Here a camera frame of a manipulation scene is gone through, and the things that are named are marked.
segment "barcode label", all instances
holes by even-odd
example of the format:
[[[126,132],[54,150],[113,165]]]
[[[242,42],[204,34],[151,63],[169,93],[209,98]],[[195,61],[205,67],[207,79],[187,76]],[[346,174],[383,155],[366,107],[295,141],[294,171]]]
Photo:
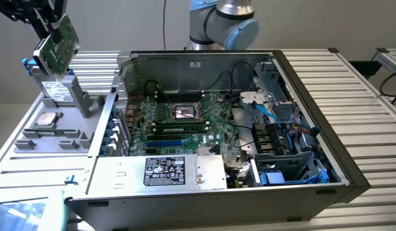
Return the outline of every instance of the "barcode label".
[[[61,82],[41,82],[49,97],[56,102],[72,102],[72,97],[66,87]]]

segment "white label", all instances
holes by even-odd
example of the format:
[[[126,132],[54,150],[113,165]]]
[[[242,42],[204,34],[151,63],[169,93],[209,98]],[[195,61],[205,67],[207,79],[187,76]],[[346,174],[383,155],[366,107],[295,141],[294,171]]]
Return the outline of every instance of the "white label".
[[[200,67],[200,63],[189,62],[189,67]]]
[[[73,101],[69,95],[68,89],[61,82],[41,82],[41,83],[53,101],[56,102]]]

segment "capacitor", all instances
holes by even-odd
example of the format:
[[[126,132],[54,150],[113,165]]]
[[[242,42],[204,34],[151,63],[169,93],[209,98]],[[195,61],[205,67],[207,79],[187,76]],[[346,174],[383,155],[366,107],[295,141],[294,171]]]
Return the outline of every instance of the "capacitor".
[[[216,102],[217,102],[217,103],[223,103],[223,101],[224,101],[224,99],[223,99],[221,97],[217,97],[217,98],[216,98]]]

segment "blue latch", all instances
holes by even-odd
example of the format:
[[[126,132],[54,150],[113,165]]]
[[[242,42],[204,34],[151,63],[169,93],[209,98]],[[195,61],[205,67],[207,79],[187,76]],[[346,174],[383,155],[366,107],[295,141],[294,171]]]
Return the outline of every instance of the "blue latch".
[[[112,129],[116,127],[116,124],[113,123],[113,121],[108,121],[106,123],[106,129]]]
[[[112,107],[112,109],[110,109],[110,116],[112,117],[116,117],[117,114],[118,114],[118,109],[116,107]]]
[[[76,182],[73,181],[74,179],[74,175],[66,176],[64,183],[65,184],[76,184]]]
[[[105,145],[100,146],[98,156],[105,156],[108,154],[109,148]]]
[[[29,68],[28,68],[28,65],[29,65],[29,63],[28,63],[28,59],[26,58],[22,58],[22,66],[23,66],[23,69],[26,70],[26,74],[29,75],[29,76],[32,76],[32,72],[30,72],[30,70],[29,70]]]
[[[101,144],[108,145],[112,142],[112,139],[108,137],[101,138]]]
[[[113,135],[113,131],[110,129],[105,129],[105,132],[102,134],[104,137],[109,137]]]

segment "connector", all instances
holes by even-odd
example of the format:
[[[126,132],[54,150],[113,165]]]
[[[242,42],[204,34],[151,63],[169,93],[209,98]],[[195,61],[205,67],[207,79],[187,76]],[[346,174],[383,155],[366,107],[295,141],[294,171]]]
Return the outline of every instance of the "connector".
[[[308,132],[310,132],[310,136],[315,137],[319,134],[320,128],[319,127],[312,127]]]

